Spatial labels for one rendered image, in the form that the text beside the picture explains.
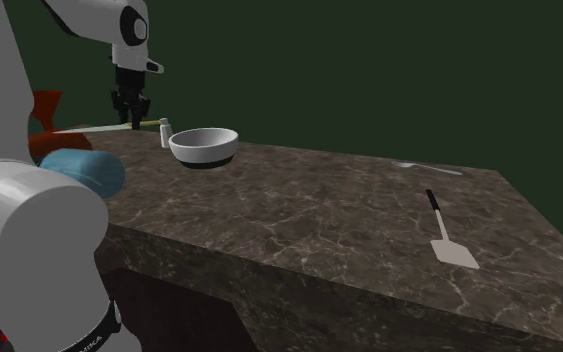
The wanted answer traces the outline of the red chair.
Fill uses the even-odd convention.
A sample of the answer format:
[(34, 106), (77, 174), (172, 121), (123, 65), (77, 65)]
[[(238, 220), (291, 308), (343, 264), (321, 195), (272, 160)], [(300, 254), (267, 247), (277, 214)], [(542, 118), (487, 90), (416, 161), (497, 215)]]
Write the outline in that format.
[(59, 134), (61, 128), (53, 125), (53, 116), (61, 98), (61, 90), (34, 90), (32, 116), (43, 128), (40, 133), (28, 136), (28, 147), (32, 157), (44, 157), (52, 151), (69, 148), (92, 150), (93, 146), (82, 133)]

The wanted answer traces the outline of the blue cylinder cup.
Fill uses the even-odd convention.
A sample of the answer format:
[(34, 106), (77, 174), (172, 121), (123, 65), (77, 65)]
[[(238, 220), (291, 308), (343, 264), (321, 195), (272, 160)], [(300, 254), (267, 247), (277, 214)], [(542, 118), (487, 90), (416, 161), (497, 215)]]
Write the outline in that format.
[(125, 183), (123, 163), (105, 151), (62, 148), (47, 154), (39, 166), (77, 180), (103, 199), (118, 194)]

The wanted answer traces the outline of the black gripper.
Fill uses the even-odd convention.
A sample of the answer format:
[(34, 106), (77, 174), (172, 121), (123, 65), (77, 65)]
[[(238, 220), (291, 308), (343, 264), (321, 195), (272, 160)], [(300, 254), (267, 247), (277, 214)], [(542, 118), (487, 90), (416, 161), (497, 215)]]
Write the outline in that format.
[(150, 100), (144, 97), (145, 73), (132, 69), (115, 67), (117, 89), (110, 91), (113, 108), (119, 116), (119, 123), (129, 121), (129, 108), (132, 114), (132, 129), (139, 130), (142, 120), (148, 115)]

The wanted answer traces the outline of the silver spoon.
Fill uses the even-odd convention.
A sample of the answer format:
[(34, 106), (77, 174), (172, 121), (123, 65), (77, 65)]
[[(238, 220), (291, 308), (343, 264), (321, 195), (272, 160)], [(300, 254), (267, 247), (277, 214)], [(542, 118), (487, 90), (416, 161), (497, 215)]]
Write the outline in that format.
[(463, 176), (463, 173), (460, 172), (460, 171), (437, 168), (437, 167), (428, 166), (428, 165), (419, 164), (419, 163), (402, 162), (402, 161), (396, 161), (396, 160), (391, 161), (391, 163), (393, 165), (397, 166), (397, 167), (400, 167), (400, 168), (414, 168), (414, 167), (416, 167), (416, 168), (423, 168), (423, 169), (433, 170), (433, 171), (451, 174), (451, 175)]

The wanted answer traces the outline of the white bowl with black base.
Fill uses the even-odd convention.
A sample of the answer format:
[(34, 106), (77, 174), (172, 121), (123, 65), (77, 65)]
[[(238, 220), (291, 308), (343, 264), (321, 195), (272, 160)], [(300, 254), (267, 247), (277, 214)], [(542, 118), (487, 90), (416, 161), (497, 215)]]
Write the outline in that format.
[(172, 154), (183, 166), (212, 169), (232, 161), (239, 134), (227, 128), (196, 128), (172, 135), (168, 143)]

